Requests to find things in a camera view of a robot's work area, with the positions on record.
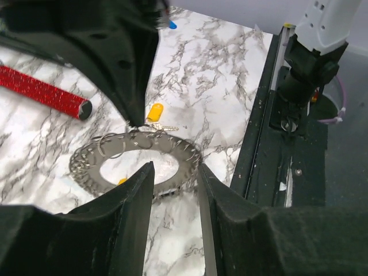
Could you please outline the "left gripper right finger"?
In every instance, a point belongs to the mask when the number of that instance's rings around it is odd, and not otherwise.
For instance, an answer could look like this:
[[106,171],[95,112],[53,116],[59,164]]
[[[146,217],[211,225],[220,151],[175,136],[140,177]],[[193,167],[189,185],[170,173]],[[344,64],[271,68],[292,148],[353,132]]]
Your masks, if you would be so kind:
[[204,164],[198,197],[206,275],[367,274],[365,208],[262,208]]

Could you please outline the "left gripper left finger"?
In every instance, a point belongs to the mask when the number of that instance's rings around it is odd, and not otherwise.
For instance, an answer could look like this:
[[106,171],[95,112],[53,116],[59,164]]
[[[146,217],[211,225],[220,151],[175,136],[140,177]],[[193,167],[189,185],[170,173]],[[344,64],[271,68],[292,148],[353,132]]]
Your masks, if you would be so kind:
[[66,214],[1,207],[2,275],[142,275],[155,170]]

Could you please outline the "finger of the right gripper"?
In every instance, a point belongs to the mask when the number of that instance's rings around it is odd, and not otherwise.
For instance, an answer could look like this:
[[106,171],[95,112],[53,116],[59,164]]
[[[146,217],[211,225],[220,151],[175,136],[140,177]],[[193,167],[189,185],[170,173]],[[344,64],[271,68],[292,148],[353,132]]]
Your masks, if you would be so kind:
[[159,17],[159,1],[2,1],[1,44],[71,64],[140,127]]

